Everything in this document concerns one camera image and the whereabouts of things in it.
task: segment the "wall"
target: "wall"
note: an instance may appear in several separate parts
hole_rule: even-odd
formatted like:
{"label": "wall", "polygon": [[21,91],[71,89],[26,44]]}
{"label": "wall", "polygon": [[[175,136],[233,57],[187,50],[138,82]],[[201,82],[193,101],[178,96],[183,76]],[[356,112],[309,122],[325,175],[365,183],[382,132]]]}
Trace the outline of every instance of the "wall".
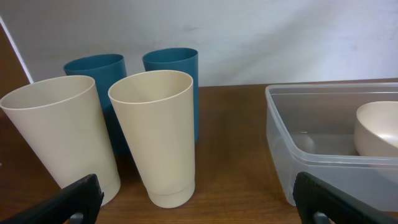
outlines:
{"label": "wall", "polygon": [[200,53],[200,85],[397,77],[390,0],[2,0],[34,81],[78,57],[119,53],[128,74],[166,47]]}

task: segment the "bowl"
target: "bowl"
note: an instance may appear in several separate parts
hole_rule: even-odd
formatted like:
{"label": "bowl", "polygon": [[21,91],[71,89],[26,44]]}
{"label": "bowl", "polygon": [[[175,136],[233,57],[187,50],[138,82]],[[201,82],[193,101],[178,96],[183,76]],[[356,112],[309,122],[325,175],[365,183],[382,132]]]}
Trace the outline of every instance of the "bowl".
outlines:
{"label": "bowl", "polygon": [[360,106],[356,111],[354,143],[361,156],[398,157],[398,102]]}

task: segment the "cup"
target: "cup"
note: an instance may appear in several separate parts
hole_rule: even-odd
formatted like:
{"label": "cup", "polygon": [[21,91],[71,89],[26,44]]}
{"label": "cup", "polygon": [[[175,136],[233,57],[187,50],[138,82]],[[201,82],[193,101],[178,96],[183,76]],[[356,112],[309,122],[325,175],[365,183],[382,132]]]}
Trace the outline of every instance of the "cup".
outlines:
{"label": "cup", "polygon": [[108,92],[141,179],[154,204],[174,208],[195,190],[193,79],[184,72],[143,72]]}
{"label": "cup", "polygon": [[96,174],[103,205],[117,194],[119,174],[93,78],[26,85],[4,96],[0,107],[61,188]]}
{"label": "cup", "polygon": [[63,69],[67,75],[87,75],[95,79],[113,152],[116,156],[129,155],[130,150],[108,97],[111,85],[126,77],[123,56],[103,54],[79,58],[67,63]]}
{"label": "cup", "polygon": [[193,103],[195,114],[195,142],[199,137],[199,80],[198,51],[189,48],[169,48],[149,52],[142,57],[145,71],[176,70],[193,78]]}

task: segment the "translucent storage box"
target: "translucent storage box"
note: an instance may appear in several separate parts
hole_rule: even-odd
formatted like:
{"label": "translucent storage box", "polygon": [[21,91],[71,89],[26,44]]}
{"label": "translucent storage box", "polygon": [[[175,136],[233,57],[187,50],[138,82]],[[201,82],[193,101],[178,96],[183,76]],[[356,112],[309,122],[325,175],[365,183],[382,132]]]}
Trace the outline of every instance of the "translucent storage box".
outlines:
{"label": "translucent storage box", "polygon": [[290,204],[305,171],[376,209],[398,211],[398,157],[359,156],[353,135],[356,110],[398,101],[398,83],[271,85],[266,96],[268,145]]}

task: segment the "wooden table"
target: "wooden table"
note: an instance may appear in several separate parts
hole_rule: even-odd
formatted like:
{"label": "wooden table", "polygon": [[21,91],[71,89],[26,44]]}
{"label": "wooden table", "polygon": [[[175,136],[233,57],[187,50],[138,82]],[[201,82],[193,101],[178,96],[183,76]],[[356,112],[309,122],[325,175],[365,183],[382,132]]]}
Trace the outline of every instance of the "wooden table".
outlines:
{"label": "wooden table", "polygon": [[[300,223],[282,192],[266,139],[266,85],[200,88],[196,190],[174,209],[155,206],[134,163],[117,158],[122,186],[97,223]],[[0,119],[0,220],[57,193],[33,151]]]}

